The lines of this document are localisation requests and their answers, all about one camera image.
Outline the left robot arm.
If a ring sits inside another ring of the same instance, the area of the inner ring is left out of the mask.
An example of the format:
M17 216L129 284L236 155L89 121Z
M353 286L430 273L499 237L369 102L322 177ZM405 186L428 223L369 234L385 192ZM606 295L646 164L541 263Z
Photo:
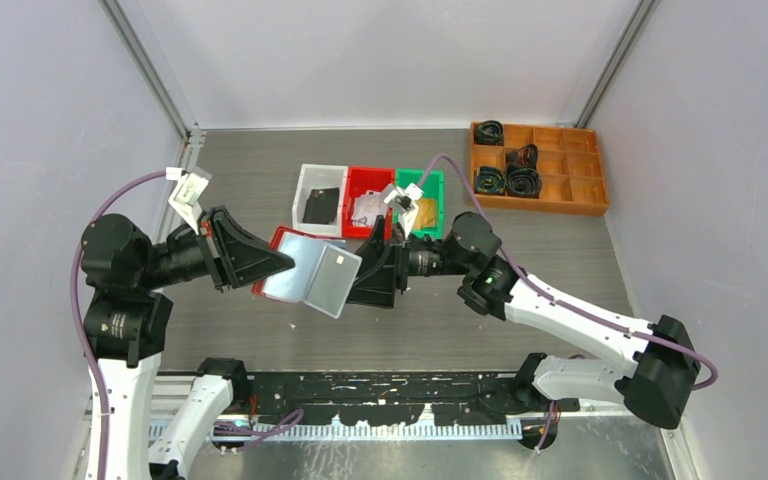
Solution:
M129 218L105 214L84 230L81 270L94 294L82 322L93 387L90 479L184 479L224 412L251 401L245 364L208 358L156 441L152 398L172 301L163 289L201 277L225 291L290 270L293 259L243 229L224 207L202 213L160 243Z

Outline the red leather card holder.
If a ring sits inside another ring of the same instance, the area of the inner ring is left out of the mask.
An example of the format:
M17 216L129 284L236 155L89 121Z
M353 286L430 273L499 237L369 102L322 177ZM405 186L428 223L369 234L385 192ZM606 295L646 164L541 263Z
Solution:
M332 318L341 315L362 265L362 258L338 238L278 227L270 247L288 255L295 266L256 282L252 292L291 304L305 304Z

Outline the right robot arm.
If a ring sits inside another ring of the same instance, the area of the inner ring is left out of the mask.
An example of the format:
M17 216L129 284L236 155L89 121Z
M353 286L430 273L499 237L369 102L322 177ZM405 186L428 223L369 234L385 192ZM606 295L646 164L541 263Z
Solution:
M653 426L677 428L691 393L704 386L703 361L685 325L668 315L651 322L618 314L566 294L511 265L501 247L475 212L459 214L437 240L387 236L379 219L356 251L361 266L348 301L391 308L411 277L459 276L456 293L475 313L544 331L588 354L529 354L512 385L522 407L592 399L620 404Z

